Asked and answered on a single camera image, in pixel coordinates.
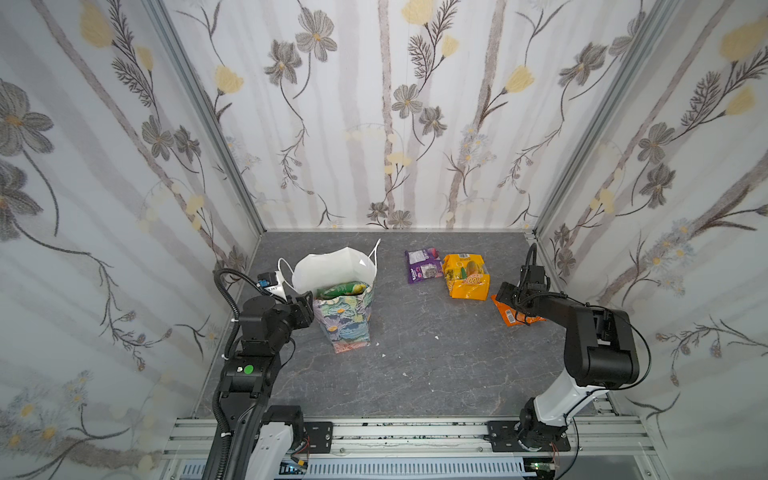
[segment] gift bag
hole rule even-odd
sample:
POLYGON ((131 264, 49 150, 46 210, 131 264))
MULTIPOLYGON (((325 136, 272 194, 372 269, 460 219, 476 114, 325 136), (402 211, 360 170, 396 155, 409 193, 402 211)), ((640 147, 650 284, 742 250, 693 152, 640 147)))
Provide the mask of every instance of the gift bag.
POLYGON ((281 274, 283 262, 292 273, 293 285, 286 281, 288 286, 298 293, 311 291, 315 296, 315 320, 323 327, 336 353, 370 345, 368 322, 376 279, 376 250, 380 242, 381 239, 369 255, 349 247, 321 255, 310 254, 298 262, 295 269, 291 269, 283 258, 277 261, 281 274), (321 293, 345 283, 358 283, 360 288, 352 291, 359 293, 326 300, 318 298, 321 293))

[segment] flower center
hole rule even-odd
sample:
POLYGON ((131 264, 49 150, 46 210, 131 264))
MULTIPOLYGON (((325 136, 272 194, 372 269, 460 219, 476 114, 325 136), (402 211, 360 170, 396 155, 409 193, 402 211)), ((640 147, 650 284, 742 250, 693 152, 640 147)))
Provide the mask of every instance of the flower center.
POLYGON ((9 123, 16 127, 21 127, 23 125, 22 121, 19 120, 19 118, 15 115, 8 115, 7 117, 5 117, 5 123, 9 123))
POLYGON ((43 440, 50 440, 53 438, 53 435, 56 435, 56 427, 48 427, 40 434, 43 440))

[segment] metal corner post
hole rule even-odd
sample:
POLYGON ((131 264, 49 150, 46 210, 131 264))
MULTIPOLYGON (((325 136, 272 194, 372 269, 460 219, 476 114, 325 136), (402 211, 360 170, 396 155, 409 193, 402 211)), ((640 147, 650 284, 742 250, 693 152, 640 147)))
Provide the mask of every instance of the metal corner post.
POLYGON ((174 69, 184 86, 184 90, 187 92, 187 96, 200 120, 203 122, 208 137, 214 144, 224 171, 227 172, 235 194, 243 205, 251 225, 259 235, 263 234, 266 232, 266 228, 261 221, 256 206, 250 199, 250 193, 237 169, 237 162, 235 162, 232 153, 227 148, 227 141, 224 139, 224 135, 219 128, 219 122, 210 108, 210 102, 206 97, 205 90, 197 79, 197 75, 192 68, 187 53, 184 51, 178 33, 168 16, 168 10, 165 8, 163 0, 141 0, 141 3, 144 4, 152 25, 160 37, 165 51, 170 56, 171 63, 174 64, 174 69))
POLYGON ((648 18, 643 22, 635 42, 627 53, 626 60, 621 63, 619 72, 608 88, 597 111, 594 113, 587 131, 579 140, 571 158, 563 169, 563 173, 554 184, 554 188, 539 216, 535 229, 536 233, 546 230, 549 223, 554 219, 555 212, 562 205, 565 195, 581 171, 581 167, 587 161, 589 153, 603 134, 622 100, 624 100, 624 96, 629 91, 632 81, 643 66, 643 63, 650 57, 656 41, 661 37, 667 23, 680 3, 681 0, 656 0, 654 3, 648 18))

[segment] floral gift bag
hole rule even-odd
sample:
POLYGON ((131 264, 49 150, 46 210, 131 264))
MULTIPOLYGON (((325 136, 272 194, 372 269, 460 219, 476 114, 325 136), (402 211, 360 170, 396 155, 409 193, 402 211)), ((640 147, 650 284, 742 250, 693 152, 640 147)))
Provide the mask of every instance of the floral gift bag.
POLYGON ((371 344, 368 321, 371 317, 373 287, 360 283, 362 292, 331 300, 314 300, 315 320, 321 325, 336 353, 371 344))

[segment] yellow snack package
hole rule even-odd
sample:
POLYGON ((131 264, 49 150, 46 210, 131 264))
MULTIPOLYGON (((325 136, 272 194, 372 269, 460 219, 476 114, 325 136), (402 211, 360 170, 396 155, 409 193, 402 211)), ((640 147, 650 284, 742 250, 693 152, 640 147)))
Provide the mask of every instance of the yellow snack package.
POLYGON ((442 272, 451 298, 485 300, 491 286, 491 276, 482 256, 470 253, 450 253, 442 261, 442 272))

